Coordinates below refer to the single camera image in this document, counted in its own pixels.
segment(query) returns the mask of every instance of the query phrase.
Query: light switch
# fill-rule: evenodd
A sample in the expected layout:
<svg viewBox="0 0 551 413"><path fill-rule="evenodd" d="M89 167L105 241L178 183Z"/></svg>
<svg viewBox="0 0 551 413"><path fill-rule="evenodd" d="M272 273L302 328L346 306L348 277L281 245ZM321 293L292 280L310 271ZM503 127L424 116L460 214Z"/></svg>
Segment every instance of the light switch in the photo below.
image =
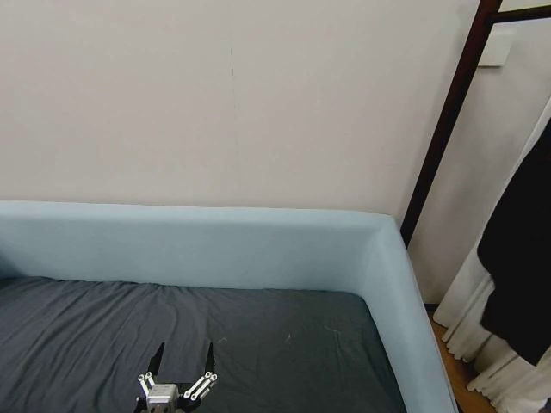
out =
<svg viewBox="0 0 551 413"><path fill-rule="evenodd" d="M479 66L499 67L505 64L515 38L511 29L493 29L480 58Z"/></svg>

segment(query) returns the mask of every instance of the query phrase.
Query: white curtain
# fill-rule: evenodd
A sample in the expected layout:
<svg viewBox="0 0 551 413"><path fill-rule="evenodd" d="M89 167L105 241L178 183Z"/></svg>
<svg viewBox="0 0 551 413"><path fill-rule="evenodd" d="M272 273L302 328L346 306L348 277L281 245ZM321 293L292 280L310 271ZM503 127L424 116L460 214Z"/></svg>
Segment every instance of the white curtain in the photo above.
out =
<svg viewBox="0 0 551 413"><path fill-rule="evenodd" d="M524 146L515 170L541 136L549 118L551 100ZM551 349L534 367L506 342L480 326L494 285L477 257L477 244L478 241L438 306L434 320L448 327L443 340L449 352L457 360L474 361L479 375L468 384L469 390L489 398L498 413L536 413L551 397Z"/></svg>

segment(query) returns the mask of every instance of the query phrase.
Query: mattress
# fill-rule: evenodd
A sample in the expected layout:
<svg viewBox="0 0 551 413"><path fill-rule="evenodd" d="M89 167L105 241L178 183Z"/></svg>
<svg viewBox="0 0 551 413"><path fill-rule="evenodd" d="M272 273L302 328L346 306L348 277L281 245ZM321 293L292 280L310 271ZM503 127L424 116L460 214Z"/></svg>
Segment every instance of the mattress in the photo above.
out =
<svg viewBox="0 0 551 413"><path fill-rule="evenodd" d="M0 406L132 412L165 342L161 382L194 382L214 344L201 413L406 409L363 299L349 293L0 280Z"/></svg>

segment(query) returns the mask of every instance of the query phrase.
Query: white wall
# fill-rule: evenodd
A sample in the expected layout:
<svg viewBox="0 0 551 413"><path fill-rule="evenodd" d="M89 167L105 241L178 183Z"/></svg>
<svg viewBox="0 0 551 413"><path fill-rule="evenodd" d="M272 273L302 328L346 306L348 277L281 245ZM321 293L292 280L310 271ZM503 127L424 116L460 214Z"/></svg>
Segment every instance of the white wall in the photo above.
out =
<svg viewBox="0 0 551 413"><path fill-rule="evenodd" d="M0 199L401 219L476 5L3 0ZM427 300L549 95L551 24L529 26L501 72L477 76L414 239Z"/></svg>

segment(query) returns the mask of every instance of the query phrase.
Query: wooden floor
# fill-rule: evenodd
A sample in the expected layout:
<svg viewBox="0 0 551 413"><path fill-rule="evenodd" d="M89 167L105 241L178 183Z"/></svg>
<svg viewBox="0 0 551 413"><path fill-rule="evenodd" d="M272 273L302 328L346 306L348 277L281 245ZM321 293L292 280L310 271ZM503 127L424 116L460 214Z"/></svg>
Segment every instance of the wooden floor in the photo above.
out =
<svg viewBox="0 0 551 413"><path fill-rule="evenodd" d="M471 365L457 361L454 357L448 353L446 344L442 341L442 336L446 332L445 327L436 324L430 317L430 324L434 330L438 347L440 348L440 354L448 371L449 381L454 389L455 400L463 410L463 413L496 413L496 410L492 407L488 399L482 396L477 391L467 390L467 383L471 381L476 372Z"/></svg>

